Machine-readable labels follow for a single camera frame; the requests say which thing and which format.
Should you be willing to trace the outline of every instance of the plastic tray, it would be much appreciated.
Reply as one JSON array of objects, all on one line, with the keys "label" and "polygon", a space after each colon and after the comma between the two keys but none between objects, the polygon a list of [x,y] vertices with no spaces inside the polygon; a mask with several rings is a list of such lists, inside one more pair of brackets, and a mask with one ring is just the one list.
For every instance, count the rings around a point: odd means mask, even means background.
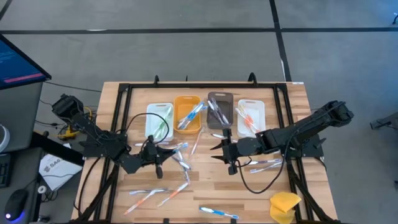
[{"label": "plastic tray", "polygon": [[178,121],[186,117],[191,112],[193,106],[200,103],[199,96],[178,96],[174,98],[174,130],[181,134],[195,134],[201,128],[200,112],[188,124],[185,130],[177,129]]},{"label": "plastic tray", "polygon": [[[222,93],[222,92],[209,92],[207,99],[214,98],[217,105],[221,108],[221,112],[226,116],[230,124],[234,122],[234,95],[232,93]],[[223,129],[228,127],[223,127],[218,119],[214,116],[211,108],[207,108],[207,126],[210,129]]]},{"label": "plastic tray", "polygon": [[[173,114],[174,109],[173,109],[173,104],[171,103],[152,103],[149,104],[147,107],[147,113],[155,113],[160,115],[161,117],[164,118],[166,115],[166,112],[169,107],[172,107],[171,113]],[[169,117],[169,119],[166,119],[167,124],[169,125],[169,133],[167,137],[164,139],[164,141],[171,141],[174,138],[173,135],[173,123],[174,123],[174,116]],[[155,130],[159,127],[159,124],[163,122],[159,117],[155,115],[147,115],[147,121],[145,124],[145,137],[148,138],[151,134],[155,132]]]},{"label": "plastic tray", "polygon": [[[263,101],[242,99],[239,100],[238,105],[246,109],[246,112],[251,116],[254,125],[259,128],[259,131],[266,130],[266,106]],[[240,115],[238,115],[238,136],[241,138],[256,137],[256,135],[244,125],[244,119]]]}]

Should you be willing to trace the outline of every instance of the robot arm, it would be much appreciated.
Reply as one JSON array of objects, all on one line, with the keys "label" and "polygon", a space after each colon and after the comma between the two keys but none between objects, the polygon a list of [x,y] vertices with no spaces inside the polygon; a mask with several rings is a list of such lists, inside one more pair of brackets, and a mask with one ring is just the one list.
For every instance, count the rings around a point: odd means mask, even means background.
[{"label": "robot arm", "polygon": [[87,134],[87,140],[80,142],[85,148],[84,157],[109,157],[128,174],[137,172],[140,167],[154,164],[157,177],[162,178],[162,163],[175,153],[171,149],[155,145],[153,136],[149,136],[142,151],[130,154],[131,147],[127,144],[126,132],[111,133],[101,130],[84,114],[83,103],[74,96],[62,95],[52,108],[52,112],[64,122]]},{"label": "robot arm", "polygon": [[324,139],[319,140],[318,133],[329,126],[341,127],[348,124],[354,114],[345,106],[345,102],[331,101],[314,114],[294,123],[286,128],[275,128],[256,133],[256,138],[242,138],[237,143],[231,142],[231,130],[224,129],[225,139],[221,144],[212,148],[222,148],[222,156],[213,156],[221,159],[225,164],[230,164],[228,172],[236,174],[236,161],[239,157],[269,154],[284,149],[293,148],[287,153],[302,156],[302,151],[319,149]]}]

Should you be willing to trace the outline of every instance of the cable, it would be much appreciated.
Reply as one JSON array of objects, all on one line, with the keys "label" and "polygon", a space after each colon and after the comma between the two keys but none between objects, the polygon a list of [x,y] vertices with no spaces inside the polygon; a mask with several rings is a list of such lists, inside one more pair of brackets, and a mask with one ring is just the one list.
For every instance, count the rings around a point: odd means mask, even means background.
[{"label": "cable", "polygon": [[44,101],[42,101],[42,99],[40,99],[40,102],[42,102],[42,103],[45,104],[45,105],[50,105],[50,106],[52,106],[51,103],[44,102]]},{"label": "cable", "polygon": [[325,168],[326,171],[328,171],[328,169],[326,168],[326,164],[324,163],[323,159],[321,157],[314,157],[316,160],[318,160]]},{"label": "cable", "polygon": [[77,210],[77,213],[79,214],[79,216],[81,216],[81,211],[77,208],[75,201],[73,201],[73,207]]},{"label": "cable", "polygon": [[393,126],[389,126],[389,125],[387,125],[387,124],[381,123],[381,122],[380,122],[380,119],[377,120],[376,122],[379,123],[382,127],[387,127],[387,128],[392,128],[392,129],[398,130],[398,128],[395,128],[395,127],[393,127]]},{"label": "cable", "polygon": [[144,146],[147,144],[147,142],[148,139],[145,139],[145,141],[142,143],[141,150],[139,152],[142,152],[144,150]]},{"label": "cable", "polygon": [[141,115],[155,115],[155,116],[158,116],[158,117],[159,117],[160,119],[162,119],[162,121],[166,124],[166,127],[167,127],[166,135],[165,135],[160,141],[154,142],[154,144],[157,144],[157,143],[162,142],[162,141],[169,135],[169,131],[170,131],[169,124],[167,124],[167,121],[166,121],[163,117],[161,117],[159,114],[155,114],[155,113],[139,113],[139,114],[133,116],[133,117],[131,118],[130,122],[129,122],[129,125],[127,125],[126,130],[124,131],[124,133],[126,133],[127,130],[129,129],[129,127],[130,127],[132,121],[134,121],[134,119],[135,119],[136,117],[141,116]]},{"label": "cable", "polygon": [[87,175],[86,175],[86,177],[85,177],[85,180],[83,181],[83,185],[81,186],[80,195],[79,195],[79,202],[78,202],[78,205],[77,205],[77,210],[78,210],[78,211],[81,211],[81,198],[83,197],[83,191],[84,191],[84,189],[85,189],[88,176],[91,174],[91,171],[93,170],[95,164],[97,164],[97,162],[98,162],[99,160],[100,160],[100,157],[97,158],[97,159],[94,161],[93,165],[91,165],[91,167],[88,169],[88,172],[87,172]]},{"label": "cable", "polygon": [[56,85],[56,86],[61,86],[61,87],[65,87],[65,88],[72,88],[72,89],[76,89],[76,90],[93,91],[93,92],[96,92],[96,93],[101,93],[101,91],[99,91],[99,90],[91,90],[91,89],[86,89],[86,88],[79,88],[79,87],[74,87],[74,86],[61,85],[61,84],[52,83],[52,82],[44,82],[44,83],[48,83],[48,84]]},{"label": "cable", "polygon": [[341,102],[341,103],[339,103],[339,104],[337,104],[337,105],[331,107],[330,109],[328,109],[327,111],[325,111],[324,113],[322,113],[321,115],[319,115],[318,117],[316,117],[316,118],[314,118],[314,119],[311,119],[310,121],[307,121],[307,122],[304,123],[301,127],[297,128],[297,129],[289,136],[289,138],[288,138],[288,140],[287,140],[287,142],[286,142],[286,146],[285,146],[284,152],[283,152],[283,155],[284,155],[284,156],[283,156],[282,163],[281,163],[281,165],[280,165],[280,169],[279,169],[279,171],[278,171],[278,174],[274,177],[274,179],[273,179],[273,180],[267,185],[267,187],[265,187],[264,189],[262,189],[262,190],[256,192],[256,191],[253,191],[252,189],[249,188],[248,184],[246,183],[246,181],[245,181],[245,179],[244,179],[244,177],[243,177],[241,162],[237,159],[236,161],[237,161],[238,164],[239,164],[239,166],[238,166],[239,172],[241,173],[241,178],[242,178],[243,185],[245,186],[245,188],[247,188],[248,191],[250,191],[250,192],[252,192],[252,193],[254,193],[254,194],[261,194],[261,193],[265,192],[266,190],[268,190],[268,189],[271,187],[271,185],[278,179],[278,177],[280,176],[280,174],[282,173],[282,170],[283,170],[284,164],[285,164],[285,160],[286,160],[287,149],[289,148],[289,144],[290,144],[292,138],[300,131],[300,129],[302,129],[302,128],[306,127],[307,125],[309,125],[310,123],[312,123],[312,122],[314,122],[314,121],[320,119],[320,118],[323,117],[324,115],[327,115],[329,112],[331,112],[332,110],[334,110],[335,108],[337,108],[337,107],[339,107],[339,106],[341,106],[341,105],[343,105],[343,104],[345,104],[345,103],[344,103],[344,102]]},{"label": "cable", "polygon": [[[69,176],[69,175],[75,175],[75,174],[65,174],[65,175],[62,175],[62,176],[58,176],[58,175],[44,175],[44,176],[42,176],[42,177],[58,177],[58,178],[63,178],[63,177]],[[26,189],[27,186],[29,186],[29,184],[33,183],[33,181],[35,181],[35,180],[37,180],[37,178],[35,178],[35,179],[31,180],[29,183],[27,183],[27,185],[26,185],[23,189]]]},{"label": "cable", "polygon": [[40,124],[40,123],[36,123],[36,122],[35,122],[35,124],[38,124],[38,125],[43,126],[43,127],[46,127],[46,128],[58,129],[58,127],[49,126],[49,125],[46,125],[46,124]]},{"label": "cable", "polygon": [[51,191],[51,192],[46,192],[44,193],[44,199],[41,199],[42,203],[47,203],[47,202],[52,202],[58,197],[58,190],[57,191]]},{"label": "cable", "polygon": [[239,167],[245,167],[245,166],[249,165],[251,163],[252,159],[251,159],[250,156],[248,156],[248,158],[250,159],[250,161],[248,163],[246,163],[246,164],[239,165]]},{"label": "cable", "polygon": [[60,125],[64,125],[64,124],[58,124],[58,123],[55,123],[55,122],[46,123],[46,122],[37,121],[37,120],[35,120],[35,122],[36,122],[36,123],[39,123],[39,124],[46,124],[46,125],[49,125],[49,126],[60,126]]}]

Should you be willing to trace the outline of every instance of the desk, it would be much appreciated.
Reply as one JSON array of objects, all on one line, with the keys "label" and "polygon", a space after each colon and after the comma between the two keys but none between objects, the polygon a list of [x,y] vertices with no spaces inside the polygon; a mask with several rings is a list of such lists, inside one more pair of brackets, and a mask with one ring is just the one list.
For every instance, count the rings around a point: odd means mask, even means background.
[{"label": "desk", "polygon": [[[103,87],[101,99],[98,107],[98,117],[96,124],[101,129],[110,129],[113,118],[116,96],[118,94],[118,82],[106,82]],[[303,84],[287,83],[289,92],[289,100],[294,116],[294,121],[298,121],[310,114],[310,107]],[[198,95],[201,99],[207,97],[210,91],[225,91],[234,94],[234,104],[240,99],[261,100],[266,105],[266,128],[279,128],[277,120],[277,112],[275,108],[274,93],[271,89],[263,88],[137,88],[133,89],[131,104],[129,107],[128,121],[138,113],[146,112],[149,103],[173,103],[178,95]],[[121,116],[123,113],[124,102],[119,112],[118,125],[121,125]],[[284,115],[284,123],[287,122],[287,113],[285,112],[284,101],[281,105]],[[206,113],[202,113],[202,125],[206,126]],[[132,146],[134,143],[143,142],[145,140],[145,116],[137,117],[127,131],[128,143]],[[233,138],[237,138],[236,134],[236,114],[234,114],[234,124],[231,127]],[[270,202],[269,198],[276,192],[290,192],[289,181],[286,169],[274,185],[260,195],[255,195],[247,191],[242,183],[239,174],[228,175],[228,166],[223,162],[211,158],[213,155],[221,155],[221,151],[210,151],[209,149],[220,143],[209,135],[209,133],[219,133],[220,130],[209,130],[201,135],[198,143],[197,151],[190,163],[193,170],[190,172],[192,183],[183,191],[169,200],[165,205],[157,208],[157,204],[168,196],[168,194],[157,194],[143,203],[135,211],[123,216],[123,213],[134,203],[136,203],[143,195],[130,196],[131,189],[153,189],[156,187],[168,187],[172,190],[184,183],[183,174],[175,161],[169,159],[164,162],[162,168],[164,171],[163,179],[158,180],[155,174],[154,166],[141,168],[136,174],[127,175],[124,170],[119,171],[118,186],[116,189],[116,197],[114,200],[112,222],[114,223],[160,223],[164,218],[169,218],[172,223],[229,223],[228,218],[219,217],[212,214],[199,212],[199,206],[210,207],[217,210],[224,210],[229,213],[240,216],[239,223],[274,223],[269,215]],[[173,142],[187,141],[190,144],[188,152],[191,150],[196,134],[179,134],[174,132]],[[131,153],[137,153],[139,147],[132,147]],[[275,155],[261,155],[257,159],[271,159],[278,157]],[[81,180],[84,180],[88,169],[91,167],[95,159],[88,159],[85,162]],[[86,208],[98,191],[100,178],[103,169],[104,159],[101,159],[91,175],[88,178],[87,187],[85,188],[82,200],[82,208]],[[333,199],[328,184],[325,168],[315,159],[303,159],[305,175],[310,193],[321,206],[321,208],[332,218],[337,218],[333,204]],[[250,174],[249,168],[244,168],[244,176],[248,185],[259,190],[264,188],[276,175],[279,168],[261,172],[258,174]],[[82,182],[80,182],[78,195],[80,193]],[[101,218],[105,217],[106,204],[108,202],[108,194],[104,197]],[[77,211],[72,214],[72,218],[77,217]]]}]

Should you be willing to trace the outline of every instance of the monitor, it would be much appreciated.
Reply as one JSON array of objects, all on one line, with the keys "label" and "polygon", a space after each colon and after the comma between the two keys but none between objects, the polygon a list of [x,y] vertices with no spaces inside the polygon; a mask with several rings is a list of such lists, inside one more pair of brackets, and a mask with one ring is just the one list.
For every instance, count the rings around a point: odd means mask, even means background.
[{"label": "monitor", "polygon": [[51,75],[0,34],[0,90],[50,79]]}]

